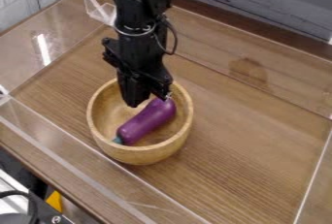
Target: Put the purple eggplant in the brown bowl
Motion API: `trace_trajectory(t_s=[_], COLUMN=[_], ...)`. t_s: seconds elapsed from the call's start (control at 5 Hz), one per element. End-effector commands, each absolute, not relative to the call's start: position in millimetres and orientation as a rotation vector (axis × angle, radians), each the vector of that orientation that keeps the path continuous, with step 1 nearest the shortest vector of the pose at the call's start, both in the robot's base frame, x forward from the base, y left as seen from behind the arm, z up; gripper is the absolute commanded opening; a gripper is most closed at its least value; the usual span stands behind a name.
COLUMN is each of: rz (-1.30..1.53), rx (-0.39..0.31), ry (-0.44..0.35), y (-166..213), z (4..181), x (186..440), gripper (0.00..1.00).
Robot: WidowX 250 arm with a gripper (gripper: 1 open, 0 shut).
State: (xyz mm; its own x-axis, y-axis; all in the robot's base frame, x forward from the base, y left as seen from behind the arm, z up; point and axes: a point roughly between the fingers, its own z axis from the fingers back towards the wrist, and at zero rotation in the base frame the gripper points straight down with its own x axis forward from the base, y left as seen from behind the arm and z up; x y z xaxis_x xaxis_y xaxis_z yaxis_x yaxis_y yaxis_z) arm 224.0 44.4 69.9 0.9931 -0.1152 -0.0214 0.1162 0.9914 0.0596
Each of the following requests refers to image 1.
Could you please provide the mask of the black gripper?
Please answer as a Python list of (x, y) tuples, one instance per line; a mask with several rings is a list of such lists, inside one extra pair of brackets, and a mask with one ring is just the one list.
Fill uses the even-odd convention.
[(154, 94), (166, 100), (173, 77), (164, 65), (168, 32), (103, 38), (103, 60), (115, 68), (122, 99), (135, 108)]

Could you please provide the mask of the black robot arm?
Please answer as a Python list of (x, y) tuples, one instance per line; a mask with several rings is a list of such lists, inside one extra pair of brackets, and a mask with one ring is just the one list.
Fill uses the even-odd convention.
[(168, 36), (177, 30), (166, 17), (172, 0), (83, 0), (87, 15), (110, 26), (115, 38), (102, 39), (103, 60), (115, 68), (122, 99), (131, 108), (151, 95), (170, 96), (173, 77), (164, 56), (176, 53)]

